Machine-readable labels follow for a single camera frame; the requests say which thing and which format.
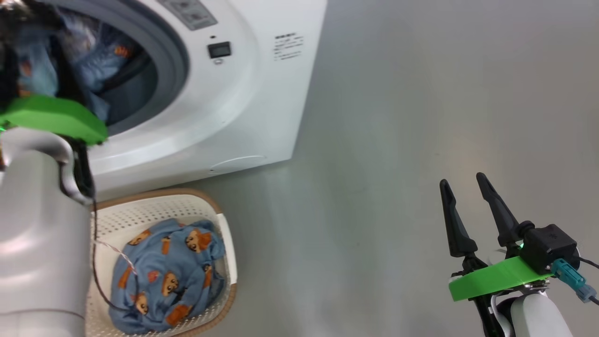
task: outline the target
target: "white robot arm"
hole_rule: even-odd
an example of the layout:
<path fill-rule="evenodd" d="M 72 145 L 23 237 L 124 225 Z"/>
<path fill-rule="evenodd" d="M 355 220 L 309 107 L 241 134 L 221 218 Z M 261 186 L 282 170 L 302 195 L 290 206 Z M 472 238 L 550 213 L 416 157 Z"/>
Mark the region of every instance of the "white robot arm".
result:
<path fill-rule="evenodd" d="M 93 198 L 86 147 L 25 128 L 0 142 L 0 336 L 84 336 Z"/>
<path fill-rule="evenodd" d="M 510 306 L 510 318 L 513 335 L 506 337 L 572 337 L 558 307 L 544 291 L 517 297 Z"/>

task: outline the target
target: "floor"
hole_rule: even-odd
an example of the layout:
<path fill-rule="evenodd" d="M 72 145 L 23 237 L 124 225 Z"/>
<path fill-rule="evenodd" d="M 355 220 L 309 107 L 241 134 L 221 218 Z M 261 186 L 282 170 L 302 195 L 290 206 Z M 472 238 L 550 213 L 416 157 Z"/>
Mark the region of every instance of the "floor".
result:
<path fill-rule="evenodd" d="M 206 337 L 481 336 L 453 303 L 438 183 L 486 257 L 475 174 L 518 220 L 599 260 L 599 26 L 591 2 L 330 0 L 295 156 L 187 183 L 223 207 L 239 265 Z M 583 267 L 591 285 L 599 272 Z M 598 308 L 555 281 L 574 336 Z"/>

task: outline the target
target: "green 3d-printed part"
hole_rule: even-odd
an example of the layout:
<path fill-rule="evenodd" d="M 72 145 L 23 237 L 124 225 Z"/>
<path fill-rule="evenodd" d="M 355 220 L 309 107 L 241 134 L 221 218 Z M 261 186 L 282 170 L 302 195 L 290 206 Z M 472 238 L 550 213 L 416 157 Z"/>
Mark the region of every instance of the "green 3d-printed part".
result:
<path fill-rule="evenodd" d="M 453 300 L 457 302 L 548 277 L 551 277 L 551 274 L 539 275 L 523 259 L 512 257 L 458 278 L 449 284 L 449 291 Z"/>
<path fill-rule="evenodd" d="M 31 96 L 15 99 L 0 114 L 3 127 L 23 127 L 81 139 L 88 146 L 108 138 L 106 125 L 81 104 L 61 98 Z"/>

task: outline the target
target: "blue clothing with bear print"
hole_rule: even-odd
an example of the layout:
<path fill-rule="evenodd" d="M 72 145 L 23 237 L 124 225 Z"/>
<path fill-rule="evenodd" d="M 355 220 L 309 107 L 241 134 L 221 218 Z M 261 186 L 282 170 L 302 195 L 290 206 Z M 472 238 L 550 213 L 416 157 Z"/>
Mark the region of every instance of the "blue clothing with bear print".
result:
<path fill-rule="evenodd" d="M 214 262 L 225 255 L 210 221 L 191 225 L 162 221 L 133 238 L 123 250 L 137 276 L 119 257 L 112 281 L 110 318 L 125 333 L 164 331 L 201 314 L 218 296 L 224 280 Z"/>

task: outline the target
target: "white washing machine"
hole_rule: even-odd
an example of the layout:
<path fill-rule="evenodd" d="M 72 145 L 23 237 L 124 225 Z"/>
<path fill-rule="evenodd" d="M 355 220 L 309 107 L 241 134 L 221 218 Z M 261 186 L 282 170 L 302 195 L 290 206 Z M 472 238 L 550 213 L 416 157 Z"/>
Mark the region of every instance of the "white washing machine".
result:
<path fill-rule="evenodd" d="M 90 150 L 105 200 L 289 159 L 326 0 L 44 0 L 128 34 L 145 57 L 101 94 Z"/>

